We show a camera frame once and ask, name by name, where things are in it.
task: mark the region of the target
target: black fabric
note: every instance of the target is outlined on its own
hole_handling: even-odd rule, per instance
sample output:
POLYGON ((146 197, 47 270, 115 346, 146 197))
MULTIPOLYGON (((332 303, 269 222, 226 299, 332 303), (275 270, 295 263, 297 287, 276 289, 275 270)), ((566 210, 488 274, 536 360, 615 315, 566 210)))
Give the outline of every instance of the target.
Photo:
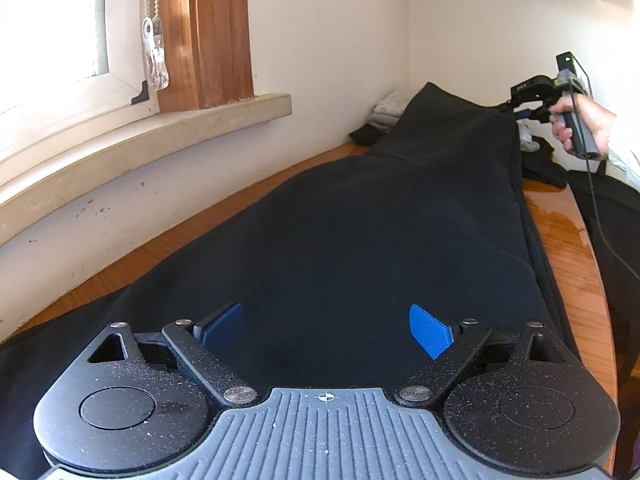
POLYGON ((373 146, 385 135, 385 132, 381 132, 379 129, 368 123, 349 134, 351 140, 358 146, 373 146))
MULTIPOLYGON (((613 249, 640 274, 640 193, 619 180, 593 174, 602 230, 613 249)), ((607 295, 619 380, 625 381, 640 353, 640 283, 604 245, 595 219, 587 174, 570 171, 569 183, 584 218, 607 295)))
POLYGON ((535 153, 522 153, 522 176, 564 189, 568 182, 567 170, 552 160, 554 147, 543 137, 533 137, 540 149, 535 153))
POLYGON ((153 332, 229 300, 246 326, 227 363, 262 394, 395 389, 428 360, 408 326, 414 303, 497 331, 540 320, 575 351, 524 200, 514 116, 430 84, 365 155, 291 178, 126 290, 2 346, 0 467, 43 472, 36 402, 108 322, 153 332))

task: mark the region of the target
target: window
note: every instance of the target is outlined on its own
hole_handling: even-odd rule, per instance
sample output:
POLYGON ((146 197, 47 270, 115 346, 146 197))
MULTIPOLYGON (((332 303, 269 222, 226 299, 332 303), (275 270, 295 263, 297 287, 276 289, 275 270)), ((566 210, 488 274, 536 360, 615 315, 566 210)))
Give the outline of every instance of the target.
POLYGON ((0 9, 0 184, 50 156, 45 146, 59 153, 158 111, 153 100, 132 105, 145 79, 140 0, 0 9))

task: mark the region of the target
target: metal screw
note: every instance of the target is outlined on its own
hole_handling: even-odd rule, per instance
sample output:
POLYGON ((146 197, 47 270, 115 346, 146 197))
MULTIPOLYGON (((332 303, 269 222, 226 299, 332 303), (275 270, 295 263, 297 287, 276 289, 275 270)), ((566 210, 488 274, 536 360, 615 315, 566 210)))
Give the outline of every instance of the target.
POLYGON ((246 404, 258 396, 258 393, 249 386, 233 386, 222 394, 226 400, 234 404, 246 404))
POLYGON ((407 402, 423 402, 431 397, 431 390, 426 386, 407 386, 400 390, 399 395, 407 402))

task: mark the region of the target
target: human hand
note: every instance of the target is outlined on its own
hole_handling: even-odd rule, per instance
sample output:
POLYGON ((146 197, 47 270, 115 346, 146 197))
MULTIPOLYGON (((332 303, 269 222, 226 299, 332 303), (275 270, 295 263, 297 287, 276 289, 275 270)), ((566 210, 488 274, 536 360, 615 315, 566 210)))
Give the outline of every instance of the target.
MULTIPOLYGON (((593 134, 593 140, 595 140, 602 158, 607 158, 609 154, 609 136, 616 115, 583 94, 575 95, 575 105, 578 108, 578 115, 593 134)), ((564 112, 573 112, 574 104, 571 96, 565 95, 561 97, 555 105, 549 107, 549 111, 552 114, 560 115, 560 117, 564 112)), ((551 115, 551 122, 553 124, 551 131, 554 137, 562 142, 562 147, 567 153, 571 153, 574 148, 574 144, 571 141, 574 132, 571 128, 567 128, 561 119, 558 120, 553 115, 551 115)))

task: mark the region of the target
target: wooden window trim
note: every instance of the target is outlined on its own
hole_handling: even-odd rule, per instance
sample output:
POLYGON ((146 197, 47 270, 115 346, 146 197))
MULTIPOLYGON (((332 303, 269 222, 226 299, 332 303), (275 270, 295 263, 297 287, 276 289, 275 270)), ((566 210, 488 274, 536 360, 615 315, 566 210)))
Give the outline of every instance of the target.
POLYGON ((254 96, 247 0, 159 0, 169 86, 161 112, 254 96))

